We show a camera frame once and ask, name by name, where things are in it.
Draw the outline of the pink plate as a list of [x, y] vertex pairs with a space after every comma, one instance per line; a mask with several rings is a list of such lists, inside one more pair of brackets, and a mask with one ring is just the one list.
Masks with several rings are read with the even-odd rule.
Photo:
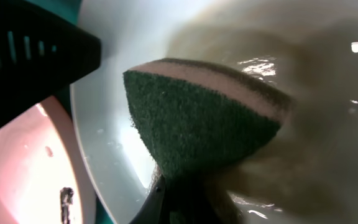
[[73, 123], [51, 96], [0, 129], [0, 223], [94, 223]]

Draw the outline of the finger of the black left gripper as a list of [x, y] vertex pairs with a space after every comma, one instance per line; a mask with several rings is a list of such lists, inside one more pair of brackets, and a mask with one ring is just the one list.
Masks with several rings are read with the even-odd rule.
[[27, 1], [0, 1], [0, 128], [99, 68], [101, 41]]

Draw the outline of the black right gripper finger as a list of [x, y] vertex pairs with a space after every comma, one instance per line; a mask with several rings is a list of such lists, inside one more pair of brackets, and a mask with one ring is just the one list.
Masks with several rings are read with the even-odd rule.
[[161, 175], [130, 224], [160, 224], [163, 217], [165, 192], [165, 178]]

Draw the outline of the light blue plate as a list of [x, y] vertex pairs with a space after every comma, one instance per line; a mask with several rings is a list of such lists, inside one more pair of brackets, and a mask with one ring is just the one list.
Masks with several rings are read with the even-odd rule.
[[256, 155], [204, 177], [243, 223], [358, 223], [358, 1], [83, 1], [100, 67], [71, 86], [77, 137], [115, 223], [142, 208], [157, 166], [123, 74], [164, 57], [225, 65], [290, 95]]

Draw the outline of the teal plastic tray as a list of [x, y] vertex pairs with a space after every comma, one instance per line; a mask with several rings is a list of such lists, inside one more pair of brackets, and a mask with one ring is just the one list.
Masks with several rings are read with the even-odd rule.
[[[71, 24], [77, 25], [78, 21], [78, 14], [80, 11], [81, 6], [81, 0], [27, 0], [27, 2], [31, 2], [32, 4], [35, 4], [39, 7], [42, 7], [43, 9], [50, 11], [51, 13], [54, 13], [61, 17], [62, 19], [68, 21]], [[59, 103], [64, 107], [65, 111], [69, 115], [74, 131], [76, 131], [75, 121], [73, 119], [73, 112], [71, 107], [71, 92], [70, 92], [70, 86], [67, 85], [58, 92], [54, 94], [54, 97], [59, 101]], [[101, 203], [98, 194], [96, 193], [94, 189], [94, 185], [89, 177], [89, 173], [86, 170], [86, 166], [83, 165], [86, 173], [86, 177], [88, 179], [88, 182], [92, 186], [91, 193], [95, 197], [95, 224], [114, 224], [114, 222], [111, 220], [109, 214], [105, 210], [103, 204]]]

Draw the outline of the green scouring sponge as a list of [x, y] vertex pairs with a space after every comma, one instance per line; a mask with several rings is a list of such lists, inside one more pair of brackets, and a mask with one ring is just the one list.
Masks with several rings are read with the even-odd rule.
[[124, 72], [135, 128], [169, 184], [245, 159], [286, 121], [293, 100], [238, 70], [163, 58]]

